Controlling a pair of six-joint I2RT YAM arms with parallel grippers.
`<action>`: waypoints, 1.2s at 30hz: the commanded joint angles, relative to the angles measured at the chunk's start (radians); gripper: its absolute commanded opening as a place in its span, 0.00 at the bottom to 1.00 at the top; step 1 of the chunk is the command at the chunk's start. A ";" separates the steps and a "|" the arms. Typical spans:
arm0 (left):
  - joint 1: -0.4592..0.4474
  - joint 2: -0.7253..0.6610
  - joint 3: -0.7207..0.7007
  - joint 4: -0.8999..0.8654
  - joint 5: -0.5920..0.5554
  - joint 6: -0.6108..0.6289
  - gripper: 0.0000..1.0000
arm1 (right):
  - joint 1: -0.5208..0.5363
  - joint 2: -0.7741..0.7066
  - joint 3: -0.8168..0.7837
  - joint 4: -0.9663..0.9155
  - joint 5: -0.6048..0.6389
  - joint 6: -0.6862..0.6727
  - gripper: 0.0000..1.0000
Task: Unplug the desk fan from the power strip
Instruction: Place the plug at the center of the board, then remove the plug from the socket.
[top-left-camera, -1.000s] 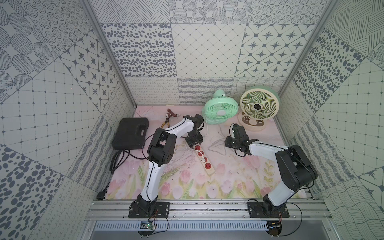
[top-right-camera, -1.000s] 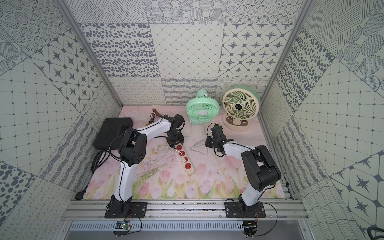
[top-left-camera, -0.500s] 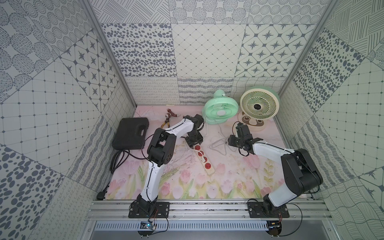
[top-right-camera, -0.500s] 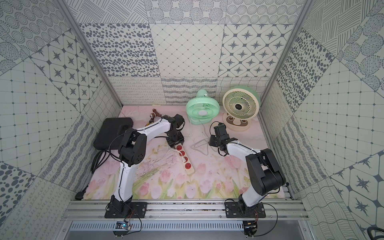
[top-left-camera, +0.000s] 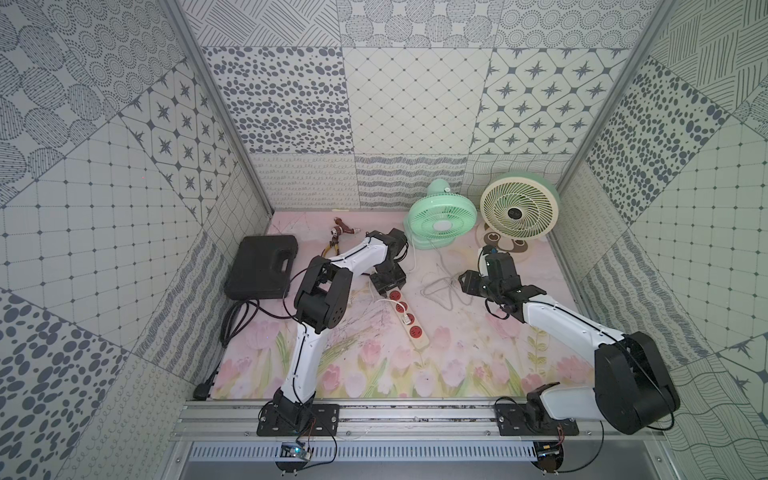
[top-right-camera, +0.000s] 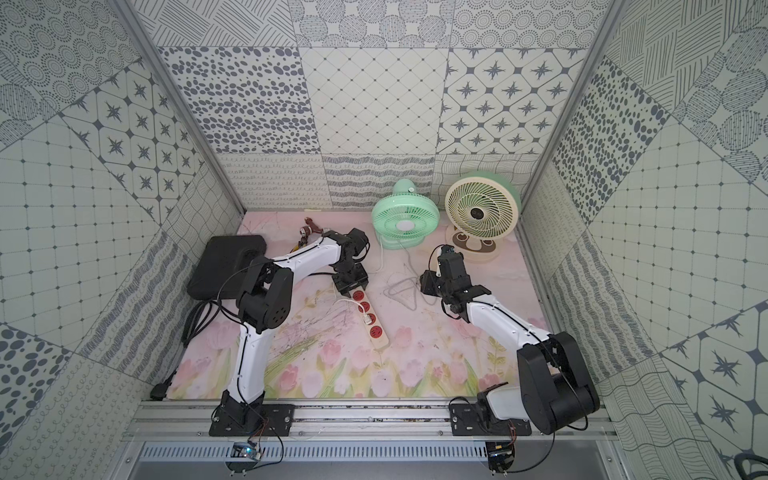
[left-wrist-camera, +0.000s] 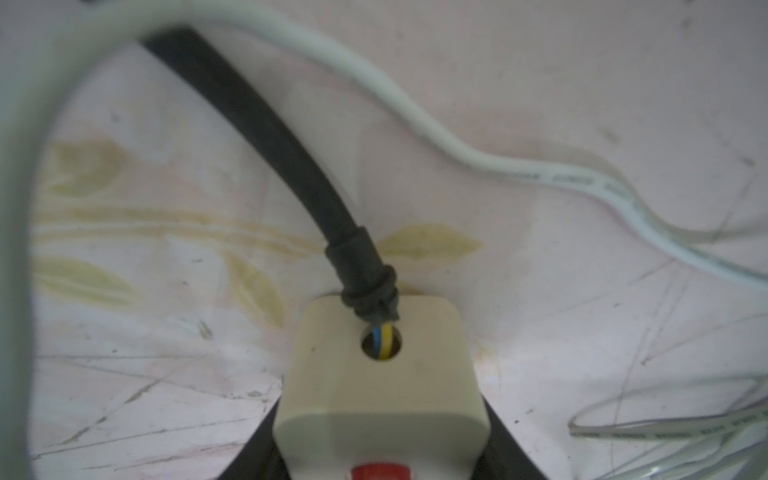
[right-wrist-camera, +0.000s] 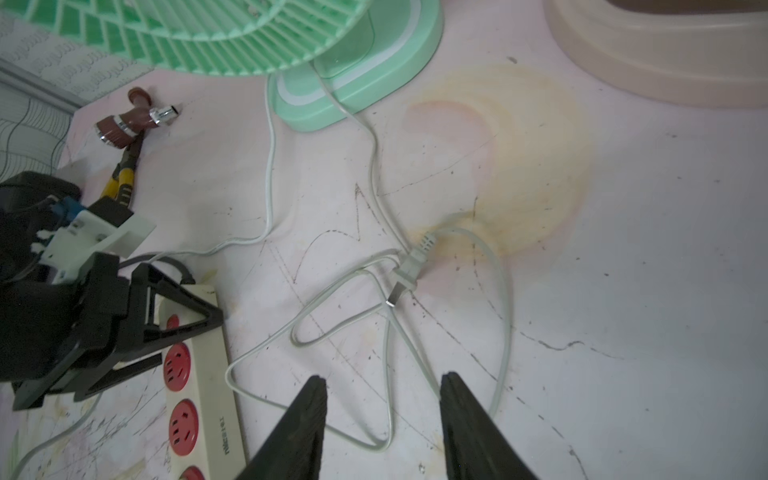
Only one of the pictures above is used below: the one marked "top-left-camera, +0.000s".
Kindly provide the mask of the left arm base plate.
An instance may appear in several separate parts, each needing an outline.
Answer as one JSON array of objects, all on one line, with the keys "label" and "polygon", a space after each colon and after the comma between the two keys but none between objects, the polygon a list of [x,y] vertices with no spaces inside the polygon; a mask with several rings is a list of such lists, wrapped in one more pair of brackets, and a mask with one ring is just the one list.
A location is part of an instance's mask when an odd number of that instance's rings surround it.
[{"label": "left arm base plate", "polygon": [[338,404],[312,404],[307,408],[293,404],[279,406],[270,401],[259,413],[256,433],[259,437],[331,437],[337,433],[339,414]]}]

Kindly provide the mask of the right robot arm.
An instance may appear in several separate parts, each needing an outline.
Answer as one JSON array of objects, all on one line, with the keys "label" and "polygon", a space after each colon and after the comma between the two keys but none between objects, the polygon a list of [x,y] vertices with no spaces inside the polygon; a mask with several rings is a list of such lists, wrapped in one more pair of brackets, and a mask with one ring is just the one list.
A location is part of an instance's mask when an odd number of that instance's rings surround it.
[{"label": "right robot arm", "polygon": [[462,291],[495,304],[504,314],[548,333],[593,369],[594,385],[542,385],[526,395],[526,421],[538,430],[557,420],[604,421],[631,435],[665,417],[675,422],[680,397],[655,341],[623,333],[562,306],[535,285],[525,285],[507,252],[485,247],[478,268],[459,276]]}]

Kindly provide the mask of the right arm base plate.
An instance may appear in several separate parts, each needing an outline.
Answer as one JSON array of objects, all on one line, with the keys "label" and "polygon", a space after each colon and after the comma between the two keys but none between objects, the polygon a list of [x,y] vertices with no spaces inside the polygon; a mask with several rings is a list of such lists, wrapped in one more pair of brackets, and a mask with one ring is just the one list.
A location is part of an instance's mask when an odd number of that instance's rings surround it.
[{"label": "right arm base plate", "polygon": [[498,403],[493,406],[501,436],[578,436],[579,428],[572,420],[552,419],[545,411],[527,404]]}]

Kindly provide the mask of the cream power strip red sockets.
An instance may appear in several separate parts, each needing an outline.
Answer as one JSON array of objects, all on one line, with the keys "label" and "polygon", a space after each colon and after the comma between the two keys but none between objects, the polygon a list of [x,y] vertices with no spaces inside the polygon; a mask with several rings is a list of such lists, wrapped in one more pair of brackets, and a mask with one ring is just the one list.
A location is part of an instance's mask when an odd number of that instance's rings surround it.
[{"label": "cream power strip red sockets", "polygon": [[413,347],[417,351],[426,349],[430,344],[429,337],[404,293],[395,288],[386,294],[386,299],[390,301],[393,312],[403,326]]}]

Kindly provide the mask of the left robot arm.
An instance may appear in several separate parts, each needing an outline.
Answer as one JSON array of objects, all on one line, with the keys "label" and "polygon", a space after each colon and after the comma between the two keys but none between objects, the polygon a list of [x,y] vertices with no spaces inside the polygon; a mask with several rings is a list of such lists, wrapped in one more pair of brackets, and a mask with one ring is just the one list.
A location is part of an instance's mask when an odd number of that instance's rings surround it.
[{"label": "left robot arm", "polygon": [[325,258],[314,257],[294,297],[297,340],[283,385],[272,403],[279,417],[299,432],[310,422],[319,363],[330,330],[343,319],[353,280],[367,275],[376,292],[385,297],[402,288],[406,273],[400,266],[408,239],[396,228],[371,231],[351,250]]}]

